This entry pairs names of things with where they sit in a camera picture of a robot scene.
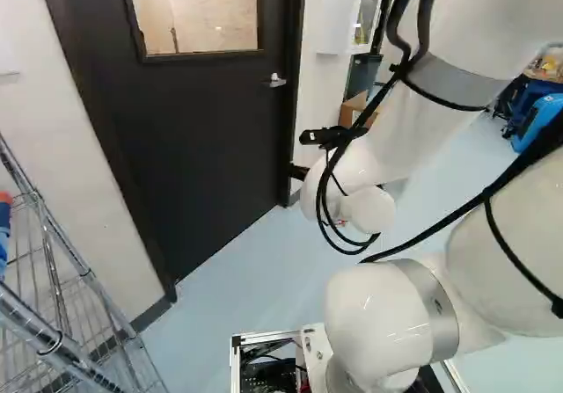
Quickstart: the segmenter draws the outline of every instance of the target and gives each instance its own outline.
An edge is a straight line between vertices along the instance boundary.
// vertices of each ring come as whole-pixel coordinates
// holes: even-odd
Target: wire
[[[391,11],[389,14],[389,18],[387,21],[387,37],[389,41],[397,46],[403,52],[401,62],[398,65],[397,69],[393,73],[391,79],[381,88],[381,90],[376,94],[376,96],[369,102],[363,112],[360,114],[358,119],[355,121],[354,125],[347,131],[347,136],[342,136],[339,145],[337,146],[336,150],[333,153],[333,156],[328,160],[328,164],[325,167],[320,180],[318,182],[318,189],[317,195],[315,198],[315,212],[317,217],[317,223],[320,228],[321,234],[325,238],[325,240],[338,252],[341,252],[346,255],[357,255],[364,252],[371,244],[373,244],[380,236],[379,233],[373,234],[367,239],[366,241],[355,241],[343,235],[340,230],[336,227],[334,223],[331,213],[328,209],[327,199],[326,199],[326,191],[328,187],[328,182],[333,176],[334,168],[339,160],[344,156],[346,152],[346,148],[350,145],[350,143],[355,138],[355,131],[358,128],[363,127],[366,123],[368,118],[373,114],[373,112],[377,109],[377,107],[381,104],[384,100],[386,95],[389,91],[395,86],[397,81],[404,78],[405,75],[408,73],[409,69],[420,59],[421,55],[428,51],[428,43],[429,43],[429,27],[430,27],[430,15],[431,9],[433,6],[434,0],[420,0],[419,5],[419,27],[426,26],[427,34],[422,34],[422,40],[420,40],[419,51],[415,55],[415,57],[410,60],[410,55],[412,52],[411,46],[400,37],[398,34],[398,24],[403,17],[405,9],[408,5],[410,0],[395,0],[391,7]],[[349,245],[357,246],[359,248],[355,250],[346,250],[339,245],[337,245],[328,235],[328,232],[325,228],[325,222],[323,219],[323,213],[325,215],[326,221],[328,222],[329,227],[339,237],[342,241]]]
[[[486,187],[483,192],[467,201],[463,206],[454,210],[416,237],[409,239],[401,245],[390,248],[389,250],[366,257],[361,261],[361,263],[372,263],[374,261],[378,261],[379,259],[390,257],[391,255],[402,252],[416,244],[419,244],[425,239],[428,239],[434,235],[434,233],[452,224],[458,218],[469,213],[475,207],[483,204],[483,202],[493,197],[514,178],[521,175],[533,164],[551,154],[561,145],[563,145],[563,113],[559,113],[550,123],[543,127],[539,131],[537,138],[531,142],[528,148],[525,149],[491,185]]]
[[[253,358],[252,360],[250,360],[248,363],[253,362],[254,360],[257,360],[258,358],[269,358],[270,360],[278,360],[278,361],[283,361],[283,360],[287,360],[287,359],[293,359],[293,358],[278,358],[277,356],[273,356],[273,355],[260,355],[257,356],[256,358]],[[305,367],[301,367],[300,365],[291,363],[291,365],[293,365],[295,368],[298,368],[302,371],[304,371],[305,373],[307,372],[307,369]]]
[[[552,302],[552,311],[559,318],[563,318],[563,299],[554,294],[550,288],[548,288],[540,279],[538,279],[534,273],[532,273],[528,267],[514,254],[506,240],[501,234],[499,227],[496,224],[493,216],[493,209],[491,207],[491,199],[487,198],[485,200],[485,214],[486,221],[493,233],[494,240],[501,247],[504,254],[510,260],[510,262],[516,267],[522,276],[535,287],[542,295]]]

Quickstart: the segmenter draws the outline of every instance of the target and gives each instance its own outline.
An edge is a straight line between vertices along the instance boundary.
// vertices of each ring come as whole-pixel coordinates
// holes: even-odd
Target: door frame
[[[88,75],[89,68],[80,57],[80,37],[78,36],[79,22],[77,22],[73,16],[73,8],[70,7],[69,0],[46,0],[46,2],[51,19],[53,19],[57,36],[61,42],[62,51],[64,52],[77,90],[83,100],[84,108],[88,113],[88,117],[112,170],[113,176],[121,189],[121,194],[123,195],[129,213],[144,243],[150,262],[163,286],[165,299],[168,302],[176,302],[178,296],[175,282],[178,280],[174,280],[166,270],[165,255],[157,242],[148,211],[141,201],[139,187],[132,177],[127,159],[121,150],[112,120],[97,100],[98,94],[94,92],[88,84],[90,79]],[[278,174],[276,175],[278,183],[278,203],[284,207],[289,204],[289,165],[293,154],[295,134],[304,0],[285,0],[285,5],[287,13],[283,20],[283,31],[288,83],[285,87],[285,95],[283,96],[283,104],[280,113],[281,136],[280,145],[278,146]],[[128,18],[130,18],[131,14],[127,10],[127,8],[132,6],[130,1],[123,0],[123,6],[126,8]],[[131,31],[131,36],[135,38],[133,31]],[[134,40],[134,44],[138,46],[137,40]],[[150,66],[150,64],[143,63],[142,66]]]

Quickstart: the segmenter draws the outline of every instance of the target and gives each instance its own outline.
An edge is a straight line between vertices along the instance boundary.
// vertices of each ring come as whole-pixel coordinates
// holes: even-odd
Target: window glass
[[[256,0],[133,0],[148,55],[258,48]]]
[[[368,44],[371,29],[376,17],[377,0],[361,0],[358,19],[355,24],[354,43],[357,45]]]

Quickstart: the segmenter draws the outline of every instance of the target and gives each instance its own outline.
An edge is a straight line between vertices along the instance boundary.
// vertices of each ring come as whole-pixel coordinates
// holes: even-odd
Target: metal frame
[[[0,393],[167,393],[142,340],[1,135],[0,160],[20,191],[0,280]]]
[[[265,331],[262,333],[249,332],[235,335],[230,340],[230,393],[240,393],[240,369],[241,369],[241,349],[245,346],[265,346],[277,349],[278,347],[284,346],[284,341],[297,341],[300,345],[304,347],[309,347],[307,345],[307,338],[314,336],[314,333],[321,327],[322,324],[313,324],[304,326],[300,331]],[[303,352],[303,357],[305,363],[307,363],[307,356]],[[461,375],[457,372],[457,369],[452,360],[444,360],[440,362],[445,374],[451,382],[453,389],[456,393],[471,393],[470,389],[464,383]],[[311,366],[307,363],[307,368],[314,373],[315,365]]]

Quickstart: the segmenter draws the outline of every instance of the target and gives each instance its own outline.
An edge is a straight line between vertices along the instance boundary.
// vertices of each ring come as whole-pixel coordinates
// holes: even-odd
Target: wire shelf
[[[73,250],[0,135],[24,193],[0,280],[0,393],[167,393],[141,339]]]

